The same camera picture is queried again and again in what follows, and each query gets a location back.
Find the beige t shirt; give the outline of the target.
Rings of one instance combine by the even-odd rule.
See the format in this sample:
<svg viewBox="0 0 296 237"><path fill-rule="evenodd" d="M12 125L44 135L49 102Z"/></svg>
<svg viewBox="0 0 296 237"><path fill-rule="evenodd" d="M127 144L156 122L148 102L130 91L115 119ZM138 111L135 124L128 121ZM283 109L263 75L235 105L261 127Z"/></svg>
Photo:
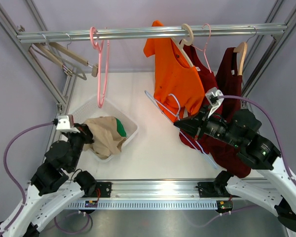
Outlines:
<svg viewBox="0 0 296 237"><path fill-rule="evenodd" d="M110 156L120 154L127 137L118 134L115 119L112 116L87 119L84 124L92 132L94 142L84 145L83 150L91 151L100 160L107 160Z"/></svg>

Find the aluminium hanging rail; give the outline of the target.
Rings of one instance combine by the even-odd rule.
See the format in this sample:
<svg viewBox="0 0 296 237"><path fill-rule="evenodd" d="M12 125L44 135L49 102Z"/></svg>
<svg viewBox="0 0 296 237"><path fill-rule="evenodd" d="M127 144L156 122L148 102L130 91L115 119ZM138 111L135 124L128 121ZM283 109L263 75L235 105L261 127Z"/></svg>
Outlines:
<svg viewBox="0 0 296 237"><path fill-rule="evenodd" d="M194 37L222 37L222 36L255 36L255 35L282 35L287 29L285 24L228 24L210 26L191 26ZM185 38L189 37L188 30L181 26L163 26L129 29L102 29L94 33L95 40L130 40L152 38ZM66 32L22 32L17 36L21 43L42 42L74 42L90 40L89 30Z"/></svg>

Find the green t shirt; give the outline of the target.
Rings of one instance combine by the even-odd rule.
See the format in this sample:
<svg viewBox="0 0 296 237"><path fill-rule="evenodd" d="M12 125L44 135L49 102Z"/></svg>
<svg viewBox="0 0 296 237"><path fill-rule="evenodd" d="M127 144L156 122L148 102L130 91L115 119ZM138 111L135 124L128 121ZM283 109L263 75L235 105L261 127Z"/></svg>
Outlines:
<svg viewBox="0 0 296 237"><path fill-rule="evenodd" d="M121 121L118 118L116 118L115 120L116 120L116 129L117 129L118 134L121 137L127 137L127 133L126 133L126 131L124 129L124 126L121 123Z"/></svg>

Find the white plastic basket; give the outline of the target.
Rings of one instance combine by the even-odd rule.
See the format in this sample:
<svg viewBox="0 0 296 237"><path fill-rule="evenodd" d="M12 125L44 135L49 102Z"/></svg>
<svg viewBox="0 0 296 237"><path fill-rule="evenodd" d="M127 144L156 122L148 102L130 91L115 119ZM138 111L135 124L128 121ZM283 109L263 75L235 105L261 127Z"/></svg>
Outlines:
<svg viewBox="0 0 296 237"><path fill-rule="evenodd" d="M124 126L124 129L127 133L127 140L123 143L121 151L130 143L130 141L138 133L138 125L135 121L130 118L125 112L119 109L113 102L106 99L103 107L100 109L97 106L97 97L93 96L88 101L82 103L73 111L70 112L74 117L75 123L84 124L87 119L98 118L98 117L108 117L112 116L118 118ZM107 160L100 160L94 153L91 151L84 151L84 153L90 155L92 158L99 162L108 162L112 158L117 157L118 155L110 156Z"/></svg>

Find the red t shirt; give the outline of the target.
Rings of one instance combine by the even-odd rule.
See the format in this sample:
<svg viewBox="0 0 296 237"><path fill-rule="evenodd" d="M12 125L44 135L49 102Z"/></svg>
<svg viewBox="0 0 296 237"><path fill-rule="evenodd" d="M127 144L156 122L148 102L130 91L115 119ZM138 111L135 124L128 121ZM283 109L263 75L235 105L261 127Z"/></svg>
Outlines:
<svg viewBox="0 0 296 237"><path fill-rule="evenodd" d="M207 69L198 58L196 49L191 46L184 46L184 51L190 58L191 62L194 64L195 67L198 67L197 69L200 80L203 84L204 91L207 92L209 89L213 87L218 87L217 82L214 76L214 73ZM184 131L181 130L182 133L179 134L179 138L183 144L186 146L189 146L190 148L194 149L194 146L196 149L200 150L200 147L197 145L196 141L186 134ZM221 150L224 145L220 141L217 141L216 139L204 134L201 139L197 141L200 146L203 148L204 153L211 154L213 157L216 154L217 150Z"/></svg>

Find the dark maroon t shirt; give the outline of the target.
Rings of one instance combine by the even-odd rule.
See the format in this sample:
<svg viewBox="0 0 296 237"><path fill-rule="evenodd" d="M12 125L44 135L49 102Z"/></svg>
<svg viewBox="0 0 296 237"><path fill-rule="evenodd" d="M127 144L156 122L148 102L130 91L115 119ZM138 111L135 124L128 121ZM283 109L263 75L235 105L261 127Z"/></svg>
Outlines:
<svg viewBox="0 0 296 237"><path fill-rule="evenodd" d="M238 74L237 53L234 50L234 47L226 49L216 74L216 82L224 95L240 96L242 76ZM240 110L239 100L224 99L222 117L227 122L231 122L233 115L238 110ZM245 178L250 174L251 168L245 165L237 156L239 149L214 138L209 137L208 140L212 146L211 154L219 166L239 178Z"/></svg>

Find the wooden hanger with metal hook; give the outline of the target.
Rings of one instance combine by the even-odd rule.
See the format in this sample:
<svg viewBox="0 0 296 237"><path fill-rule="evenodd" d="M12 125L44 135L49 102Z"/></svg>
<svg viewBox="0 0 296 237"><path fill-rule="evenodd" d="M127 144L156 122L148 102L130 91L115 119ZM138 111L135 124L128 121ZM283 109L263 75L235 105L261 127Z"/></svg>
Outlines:
<svg viewBox="0 0 296 237"><path fill-rule="evenodd" d="M247 55L248 50L248 41L256 36L257 29L255 26L253 26L254 34L250 36L246 41L241 42L236 48L234 48L233 53L236 53L237 56L239 56L239 63L237 64L237 75L242 76L243 75L243 68L245 63L245 58Z"/></svg>

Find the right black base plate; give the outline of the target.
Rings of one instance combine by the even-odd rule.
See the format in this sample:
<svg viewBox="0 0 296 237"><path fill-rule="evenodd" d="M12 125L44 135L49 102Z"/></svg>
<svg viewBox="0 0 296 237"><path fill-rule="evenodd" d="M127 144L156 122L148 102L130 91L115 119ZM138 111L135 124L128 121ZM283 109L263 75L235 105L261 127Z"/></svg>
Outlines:
<svg viewBox="0 0 296 237"><path fill-rule="evenodd" d="M226 190L227 182L198 182L195 188L198 190L200 198L238 198L239 196L231 195Z"/></svg>

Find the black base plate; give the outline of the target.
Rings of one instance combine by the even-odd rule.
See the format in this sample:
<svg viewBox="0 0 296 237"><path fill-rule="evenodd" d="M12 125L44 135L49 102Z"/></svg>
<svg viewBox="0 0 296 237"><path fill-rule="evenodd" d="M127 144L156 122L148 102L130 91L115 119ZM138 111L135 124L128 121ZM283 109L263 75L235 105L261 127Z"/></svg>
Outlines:
<svg viewBox="0 0 296 237"><path fill-rule="evenodd" d="M226 190L227 182L198 182L195 188L198 190L200 198L238 198L239 196L231 195Z"/></svg>
<svg viewBox="0 0 296 237"><path fill-rule="evenodd" d="M84 198L110 198L111 197L112 182L97 182L94 192Z"/></svg>

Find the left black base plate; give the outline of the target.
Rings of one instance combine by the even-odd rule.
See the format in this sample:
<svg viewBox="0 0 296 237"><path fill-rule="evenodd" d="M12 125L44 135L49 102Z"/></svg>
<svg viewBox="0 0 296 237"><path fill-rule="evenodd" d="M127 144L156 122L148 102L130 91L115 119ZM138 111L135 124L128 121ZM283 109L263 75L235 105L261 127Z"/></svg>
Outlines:
<svg viewBox="0 0 296 237"><path fill-rule="evenodd" d="M97 182L94 192L84 198L110 198L111 197L112 182Z"/></svg>

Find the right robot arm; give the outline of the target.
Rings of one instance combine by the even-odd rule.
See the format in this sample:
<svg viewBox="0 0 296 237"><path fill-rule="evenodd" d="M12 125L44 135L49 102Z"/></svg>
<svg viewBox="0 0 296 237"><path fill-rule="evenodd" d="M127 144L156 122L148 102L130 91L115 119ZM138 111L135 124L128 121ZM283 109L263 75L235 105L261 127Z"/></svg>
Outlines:
<svg viewBox="0 0 296 237"><path fill-rule="evenodd" d="M247 109L235 112L231 122L209 116L206 107L197 115L174 123L193 138L208 135L239 148L238 157L245 165L263 175L277 190L275 193L248 184L229 171L222 171L212 182L212 190L219 196L238 196L263 207L279 222L296 232L296 178L285 167L281 152L257 130L261 122Z"/></svg>

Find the empty wooden hanger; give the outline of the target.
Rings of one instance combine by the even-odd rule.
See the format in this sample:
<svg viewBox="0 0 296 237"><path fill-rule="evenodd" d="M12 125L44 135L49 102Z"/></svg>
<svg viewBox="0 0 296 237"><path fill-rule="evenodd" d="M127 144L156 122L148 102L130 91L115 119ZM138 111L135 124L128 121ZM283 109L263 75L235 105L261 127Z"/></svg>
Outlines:
<svg viewBox="0 0 296 237"><path fill-rule="evenodd" d="M52 53L49 49L45 48L40 43L34 43L34 46L37 48L37 49L34 48L34 51L36 53L48 59L49 61L53 62L57 66L59 66L66 75L68 76L75 75L81 78L82 80L87 80L85 73L78 65L73 64L72 62L66 60L65 58L62 58Z"/></svg>
<svg viewBox="0 0 296 237"><path fill-rule="evenodd" d="M98 75L98 64L91 64L87 59L85 59L84 57L76 54L75 52L67 49L66 47L60 45L59 43L57 42L51 42L49 44L50 46L52 46L53 48L55 48L56 50L60 51L61 53L64 53L65 55L71 57L72 59L74 59L75 61L79 62L80 64L86 66L86 67L90 67L92 68L92 72L91 72L91 76L93 77L97 77Z"/></svg>

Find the pink plastic hanger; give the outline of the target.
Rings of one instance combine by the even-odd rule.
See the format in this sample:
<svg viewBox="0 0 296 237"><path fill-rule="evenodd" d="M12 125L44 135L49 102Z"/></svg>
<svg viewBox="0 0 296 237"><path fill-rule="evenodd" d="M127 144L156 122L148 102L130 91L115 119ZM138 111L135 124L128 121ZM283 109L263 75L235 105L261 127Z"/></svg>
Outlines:
<svg viewBox="0 0 296 237"><path fill-rule="evenodd" d="M108 85L110 41L98 40L97 29L91 27L89 30L92 48L98 52L98 87L97 87L97 106L102 108Z"/></svg>

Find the orange t shirt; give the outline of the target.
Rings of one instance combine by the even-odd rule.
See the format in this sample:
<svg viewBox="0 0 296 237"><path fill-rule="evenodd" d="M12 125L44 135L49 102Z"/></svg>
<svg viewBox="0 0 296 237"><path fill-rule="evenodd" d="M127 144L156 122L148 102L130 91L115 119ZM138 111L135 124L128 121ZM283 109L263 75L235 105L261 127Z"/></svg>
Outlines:
<svg viewBox="0 0 296 237"><path fill-rule="evenodd" d="M196 67L188 65L171 38L147 39L143 52L146 57L154 56L154 98L176 114L178 105L169 96L174 94L181 107L180 119L184 111L191 115L197 113L205 97L202 82ZM164 113L172 122L177 120L166 110Z"/></svg>

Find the beige round hook hanger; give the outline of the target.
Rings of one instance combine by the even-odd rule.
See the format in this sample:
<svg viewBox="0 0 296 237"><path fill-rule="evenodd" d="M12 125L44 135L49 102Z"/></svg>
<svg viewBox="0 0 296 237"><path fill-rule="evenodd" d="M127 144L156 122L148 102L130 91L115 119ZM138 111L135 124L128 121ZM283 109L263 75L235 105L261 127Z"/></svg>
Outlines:
<svg viewBox="0 0 296 237"><path fill-rule="evenodd" d="M182 39L181 41L178 41L175 38L171 38L172 42L175 44L175 46L178 48L178 50L180 51L180 53L183 55L183 57L185 58L185 60L187 61L188 65L190 67L193 67L193 63L191 62L190 58L188 57L188 55L186 54L186 52L184 51L184 46L191 46L193 44L194 41L194 34L193 31L190 27L190 25L184 23L181 25L181 28L185 31L187 31L188 36L187 38Z"/></svg>

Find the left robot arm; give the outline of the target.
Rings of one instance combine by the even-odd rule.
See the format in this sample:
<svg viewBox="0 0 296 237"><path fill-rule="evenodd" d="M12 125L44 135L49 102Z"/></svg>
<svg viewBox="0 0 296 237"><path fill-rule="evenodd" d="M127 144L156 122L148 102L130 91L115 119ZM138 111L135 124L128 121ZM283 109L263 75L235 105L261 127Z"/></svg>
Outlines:
<svg viewBox="0 0 296 237"><path fill-rule="evenodd" d="M75 171L85 144L93 135L85 124L74 125L75 132L64 135L67 141L54 142L45 153L45 161L31 178L27 191L11 215L0 222L0 237L37 237L47 224L71 202L91 197L96 180L88 171L79 172L63 191L60 187Z"/></svg>

